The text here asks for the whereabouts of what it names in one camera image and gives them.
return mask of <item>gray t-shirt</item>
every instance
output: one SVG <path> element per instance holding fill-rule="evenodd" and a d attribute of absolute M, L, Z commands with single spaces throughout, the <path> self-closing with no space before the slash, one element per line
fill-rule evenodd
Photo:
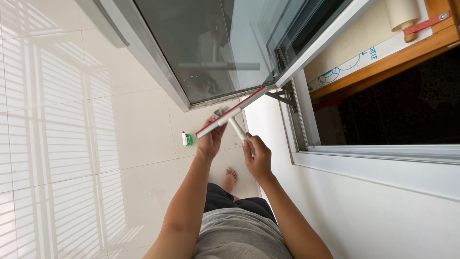
<path fill-rule="evenodd" d="M 292 259 L 273 221 L 241 208 L 203 214 L 195 259 Z"/>

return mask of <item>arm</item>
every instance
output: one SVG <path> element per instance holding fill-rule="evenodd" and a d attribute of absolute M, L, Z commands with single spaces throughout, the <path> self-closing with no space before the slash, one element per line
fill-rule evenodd
<path fill-rule="evenodd" d="M 332 255 L 318 234 L 308 224 L 304 216 L 283 190 L 271 172 L 271 151 L 258 136 L 247 133 L 248 140 L 255 149 L 254 157 L 251 148 L 243 141 L 243 151 L 249 172 L 267 194 L 281 235 L 287 248 L 295 259 L 328 258 Z"/>
<path fill-rule="evenodd" d="M 212 122 L 210 117 L 203 126 Z M 160 233 L 144 259 L 191 258 L 200 233 L 211 162 L 226 125 L 198 140 L 189 172 L 166 210 Z"/>

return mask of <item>dark shorts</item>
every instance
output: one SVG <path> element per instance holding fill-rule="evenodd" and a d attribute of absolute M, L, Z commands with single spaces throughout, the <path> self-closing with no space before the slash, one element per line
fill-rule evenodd
<path fill-rule="evenodd" d="M 208 182 L 204 212 L 210 212 L 223 208 L 241 208 L 249 212 L 254 212 L 264 218 L 271 219 L 276 225 L 278 225 L 276 223 L 275 216 L 265 199 L 254 197 L 233 202 L 233 195 L 224 191 L 224 189 L 217 184 Z"/>

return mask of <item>metal screw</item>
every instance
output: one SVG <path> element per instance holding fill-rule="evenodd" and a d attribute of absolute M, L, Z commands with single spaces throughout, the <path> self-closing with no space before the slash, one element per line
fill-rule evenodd
<path fill-rule="evenodd" d="M 439 16 L 439 20 L 444 20 L 447 17 L 447 13 L 443 13 Z"/>

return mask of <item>bare foot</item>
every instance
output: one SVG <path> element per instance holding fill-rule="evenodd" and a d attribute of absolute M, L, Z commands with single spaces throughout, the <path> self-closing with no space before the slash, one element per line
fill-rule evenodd
<path fill-rule="evenodd" d="M 222 182 L 222 189 L 224 189 L 227 193 L 231 193 L 237 180 L 238 175 L 235 170 L 232 170 L 230 167 L 227 168 L 227 170 L 225 170 L 224 181 Z"/>

